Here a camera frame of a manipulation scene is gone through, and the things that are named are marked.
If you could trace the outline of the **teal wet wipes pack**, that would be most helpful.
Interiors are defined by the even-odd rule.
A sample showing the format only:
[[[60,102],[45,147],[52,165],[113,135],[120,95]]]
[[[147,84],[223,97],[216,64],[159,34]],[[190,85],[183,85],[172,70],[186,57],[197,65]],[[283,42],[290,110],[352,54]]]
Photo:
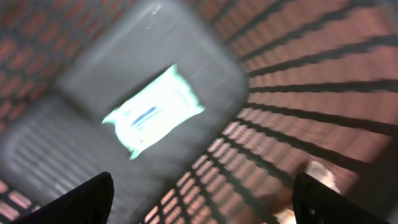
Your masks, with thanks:
[[[168,135],[205,107],[189,82],[171,65],[154,81],[106,115],[102,123],[112,124],[130,160]]]

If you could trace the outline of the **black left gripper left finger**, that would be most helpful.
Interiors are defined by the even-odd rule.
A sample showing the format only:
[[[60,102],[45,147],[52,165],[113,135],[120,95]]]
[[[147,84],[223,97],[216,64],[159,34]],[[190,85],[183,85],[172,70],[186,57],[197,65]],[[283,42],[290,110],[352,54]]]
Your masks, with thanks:
[[[113,178],[102,172],[12,224],[107,224],[113,198]]]

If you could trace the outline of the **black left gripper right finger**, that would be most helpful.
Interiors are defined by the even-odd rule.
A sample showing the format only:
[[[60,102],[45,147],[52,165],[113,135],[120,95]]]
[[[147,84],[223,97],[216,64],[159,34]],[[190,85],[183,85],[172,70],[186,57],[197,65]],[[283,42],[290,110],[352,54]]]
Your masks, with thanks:
[[[297,224],[388,224],[304,172],[295,179],[292,205]]]

